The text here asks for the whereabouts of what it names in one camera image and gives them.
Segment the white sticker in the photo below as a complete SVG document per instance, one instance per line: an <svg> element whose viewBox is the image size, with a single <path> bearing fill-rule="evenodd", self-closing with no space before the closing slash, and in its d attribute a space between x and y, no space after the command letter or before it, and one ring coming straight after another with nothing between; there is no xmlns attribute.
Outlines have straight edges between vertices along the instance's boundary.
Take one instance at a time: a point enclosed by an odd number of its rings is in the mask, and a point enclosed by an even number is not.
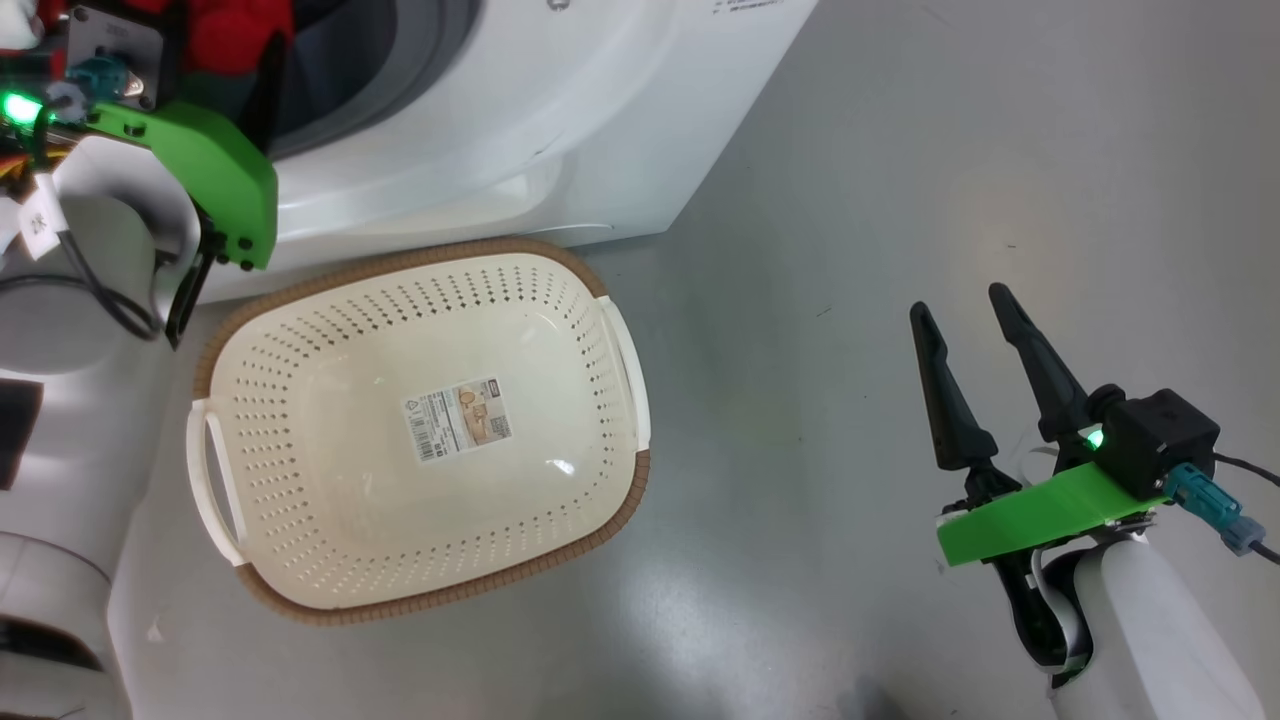
<svg viewBox="0 0 1280 720"><path fill-rule="evenodd" d="M18 229L31 259L40 260L58 247L58 233L67 229L67 218L58 201L54 178L47 173L38 173L35 179L36 190L18 210Z"/></svg>
<svg viewBox="0 0 1280 720"><path fill-rule="evenodd" d="M422 465L511 437L498 378L411 395L401 410Z"/></svg>

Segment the plastic basket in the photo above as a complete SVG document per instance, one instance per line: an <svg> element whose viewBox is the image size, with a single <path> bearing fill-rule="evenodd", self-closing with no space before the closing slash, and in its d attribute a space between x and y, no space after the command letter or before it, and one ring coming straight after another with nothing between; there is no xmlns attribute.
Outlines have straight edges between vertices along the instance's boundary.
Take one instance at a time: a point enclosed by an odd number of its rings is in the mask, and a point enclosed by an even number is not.
<svg viewBox="0 0 1280 720"><path fill-rule="evenodd" d="M648 478L622 316L586 265L531 241L401 255L246 305L195 396L188 470L210 537L259 600L314 624L576 557L622 528Z"/></svg>

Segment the barcode sticker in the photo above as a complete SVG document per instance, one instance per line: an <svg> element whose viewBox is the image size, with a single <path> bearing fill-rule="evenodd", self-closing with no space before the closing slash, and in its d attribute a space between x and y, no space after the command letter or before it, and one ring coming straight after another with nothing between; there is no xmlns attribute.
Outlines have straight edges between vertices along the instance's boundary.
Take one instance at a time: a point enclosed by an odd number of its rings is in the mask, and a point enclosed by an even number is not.
<svg viewBox="0 0 1280 720"><path fill-rule="evenodd" d="M401 401L419 464L470 452L511 437L498 378L483 378Z"/></svg>

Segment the gray floor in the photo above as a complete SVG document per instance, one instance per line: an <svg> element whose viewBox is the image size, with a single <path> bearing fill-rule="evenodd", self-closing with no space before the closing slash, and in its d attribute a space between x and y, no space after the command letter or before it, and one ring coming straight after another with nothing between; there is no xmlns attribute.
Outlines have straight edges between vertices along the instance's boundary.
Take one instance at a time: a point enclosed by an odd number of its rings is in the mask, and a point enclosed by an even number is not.
<svg viewBox="0 0 1280 720"><path fill-rule="evenodd" d="M653 406L645 503L522 584L317 630L259 606L182 462L204 309L110 609L137 716L1047 719L993 574L943 569L906 310L1006 456L1034 402L986 286L1082 382L1174 387L1280 465L1280 6L827 0L671 232L584 252ZM1005 462L1012 468L1011 461ZM1280 527L1280 493L1222 482ZM1280 571L1172 559L1280 716Z"/></svg>

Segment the green bracket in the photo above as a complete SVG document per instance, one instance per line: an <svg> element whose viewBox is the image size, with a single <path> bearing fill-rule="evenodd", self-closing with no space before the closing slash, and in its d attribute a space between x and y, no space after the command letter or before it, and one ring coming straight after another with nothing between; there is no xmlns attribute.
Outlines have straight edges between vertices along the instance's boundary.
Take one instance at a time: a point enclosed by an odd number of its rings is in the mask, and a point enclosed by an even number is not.
<svg viewBox="0 0 1280 720"><path fill-rule="evenodd" d="M947 520L938 527L938 543L955 568L1074 537L1164 501L1134 500L1089 462Z"/></svg>
<svg viewBox="0 0 1280 720"><path fill-rule="evenodd" d="M230 120L179 101L151 114L102 104L90 119L91 129L151 149L227 236L228 260L266 268L275 249L275 168Z"/></svg>

